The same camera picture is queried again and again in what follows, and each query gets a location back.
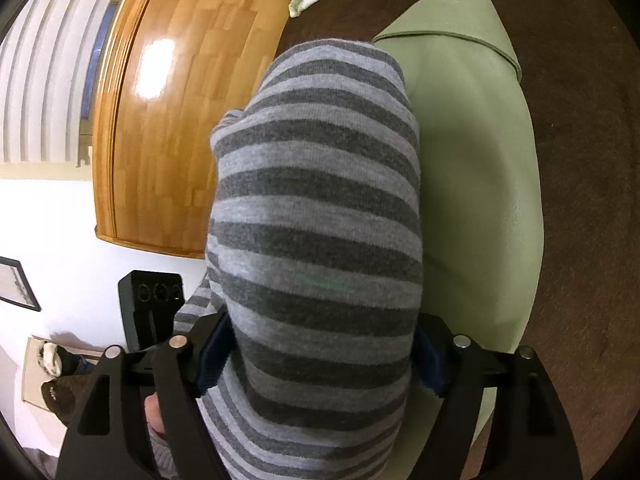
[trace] picture frame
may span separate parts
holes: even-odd
[[[0,256],[0,300],[40,312],[42,309],[18,260]]]

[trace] hand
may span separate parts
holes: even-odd
[[[145,399],[145,416],[146,421],[158,434],[160,438],[165,438],[164,422],[160,414],[160,403],[158,402],[158,394],[153,394]]]

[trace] gray striped sleeve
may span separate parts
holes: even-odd
[[[422,293],[417,122],[398,64],[321,40],[274,61],[210,145],[207,273],[238,349],[199,401],[234,480],[372,480],[410,380]]]

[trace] brown floor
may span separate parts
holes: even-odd
[[[106,214],[114,217],[115,232],[100,232],[98,213],[98,234],[145,250],[202,254],[216,185],[210,130],[226,110],[244,107],[251,97],[273,59],[288,3],[148,1],[126,65],[114,131],[95,132],[114,137],[113,210]],[[160,52],[150,56],[149,47]],[[165,83],[155,80],[163,68]],[[98,188],[97,202],[109,197]]]
[[[371,40],[415,1],[322,0],[287,23],[278,50]],[[545,254],[525,341],[591,478],[640,407],[640,53],[607,0],[492,1],[522,64],[540,164]]]

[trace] black speaker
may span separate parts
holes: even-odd
[[[134,270],[118,282],[118,293],[129,352],[172,336],[175,313],[184,305],[180,274]]]

